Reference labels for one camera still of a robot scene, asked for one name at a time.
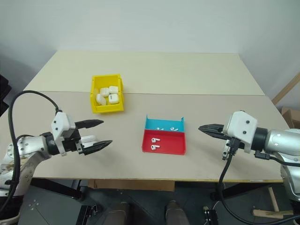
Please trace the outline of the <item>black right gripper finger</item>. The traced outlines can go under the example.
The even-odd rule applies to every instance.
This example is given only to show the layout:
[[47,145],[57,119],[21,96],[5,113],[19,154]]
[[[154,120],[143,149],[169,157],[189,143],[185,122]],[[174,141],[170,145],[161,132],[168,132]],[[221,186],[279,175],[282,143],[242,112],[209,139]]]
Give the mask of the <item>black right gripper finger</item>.
[[218,131],[201,130],[203,133],[217,139],[226,140],[226,135]]
[[222,132],[224,125],[222,124],[208,124],[202,125],[198,129],[202,132]]

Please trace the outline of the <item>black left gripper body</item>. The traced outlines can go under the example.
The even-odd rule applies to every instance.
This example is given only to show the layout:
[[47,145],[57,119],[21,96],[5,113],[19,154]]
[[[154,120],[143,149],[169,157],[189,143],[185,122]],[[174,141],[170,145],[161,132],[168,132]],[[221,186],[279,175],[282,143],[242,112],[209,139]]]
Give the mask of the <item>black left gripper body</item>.
[[79,154],[83,154],[83,144],[78,129],[75,129],[69,138],[64,138],[62,144],[65,152],[77,151]]

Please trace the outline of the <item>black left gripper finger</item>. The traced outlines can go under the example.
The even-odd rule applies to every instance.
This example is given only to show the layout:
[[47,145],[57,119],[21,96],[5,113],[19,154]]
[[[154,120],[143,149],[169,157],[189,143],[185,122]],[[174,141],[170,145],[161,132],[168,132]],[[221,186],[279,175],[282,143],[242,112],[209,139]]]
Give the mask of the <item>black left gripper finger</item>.
[[92,120],[82,120],[75,123],[76,129],[82,128],[92,128],[104,123],[103,120],[92,119]]
[[113,142],[112,140],[106,140],[100,142],[92,141],[92,142],[83,143],[81,148],[82,150],[80,153],[86,156],[98,152],[103,148],[107,147],[108,145],[110,145],[112,142]]

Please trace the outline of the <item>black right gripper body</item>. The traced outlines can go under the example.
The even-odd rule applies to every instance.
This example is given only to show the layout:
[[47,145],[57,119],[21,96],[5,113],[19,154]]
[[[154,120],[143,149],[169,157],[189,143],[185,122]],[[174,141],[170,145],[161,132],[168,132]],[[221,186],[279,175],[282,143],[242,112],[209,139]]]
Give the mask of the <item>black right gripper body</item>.
[[227,128],[223,131],[223,134],[226,135],[225,147],[222,153],[222,159],[228,160],[230,156],[234,156],[238,149],[238,138],[233,134],[232,129]]

